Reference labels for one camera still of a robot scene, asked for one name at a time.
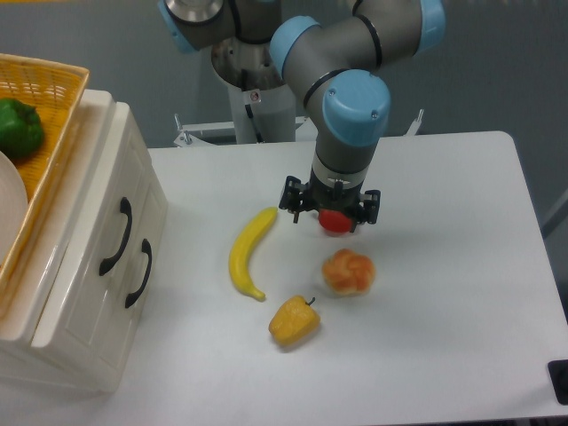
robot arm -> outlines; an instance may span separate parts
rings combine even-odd
[[[280,0],[159,0],[158,7],[182,51],[198,51],[231,37],[269,43],[282,23]]]
[[[358,0],[353,16],[334,26],[296,17],[276,31],[272,59],[318,128],[309,182],[288,177],[280,200],[295,222],[312,209],[340,212],[352,232],[376,222],[380,192],[360,189],[391,97],[370,71],[439,43],[445,26],[439,0]]]
[[[212,50],[213,66],[227,83],[243,91],[287,83],[304,103],[318,129],[312,171],[306,184],[287,178],[280,208],[294,213],[294,222],[302,211],[316,209],[321,217],[330,210],[352,232],[357,224],[374,224],[381,193],[360,192],[387,128],[391,95],[371,71],[441,41],[441,0],[357,0],[350,18],[328,28],[305,16],[281,25],[280,0],[159,0],[159,7],[181,50],[231,39],[224,51]],[[247,114],[253,122],[251,108]],[[266,117],[275,122],[282,115]]]

drawer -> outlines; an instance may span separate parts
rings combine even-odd
[[[126,104],[109,138],[35,332],[32,348],[71,371],[82,386],[120,381],[146,292],[131,307],[162,237],[167,202]],[[142,241],[152,254],[142,251]]]

yellow bell pepper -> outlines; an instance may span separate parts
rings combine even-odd
[[[311,333],[320,324],[320,316],[311,305],[315,297],[307,303],[301,296],[288,299],[276,312],[268,330],[281,346],[297,342]]]

gray wall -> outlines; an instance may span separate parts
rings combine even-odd
[[[284,0],[285,17],[324,25],[351,1]],[[420,108],[427,133],[504,130],[513,136],[538,218],[568,188],[568,0],[445,0],[446,39],[435,51],[386,67],[390,134]],[[183,123],[230,121],[225,89],[204,51],[178,53],[156,0],[0,4],[0,51],[91,70],[90,88],[130,104],[150,147],[170,146]],[[568,224],[548,241],[568,287]]]

blue joint cap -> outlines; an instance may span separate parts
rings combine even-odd
[[[391,94],[379,77],[350,69],[335,77],[323,99],[327,128],[345,145],[365,147],[387,130]]]
[[[163,0],[160,0],[158,2],[158,10],[162,14],[163,20],[166,22],[166,25],[168,26],[168,30],[170,31],[170,34],[174,39],[174,43],[176,44],[177,49],[182,53],[194,53],[195,51],[197,51],[197,49],[195,49],[191,44],[189,44],[189,42],[184,37],[184,35],[179,32],[179,29],[176,26],[176,22],[174,22],[174,19],[171,17],[170,13],[166,9],[166,4],[164,3]]]
[[[287,20],[276,30],[270,43],[270,56],[280,76],[284,72],[284,62],[296,40],[309,28],[320,24],[309,16],[296,16]]]
[[[416,53],[439,44],[446,32],[446,14],[441,0],[420,0],[422,35]]]

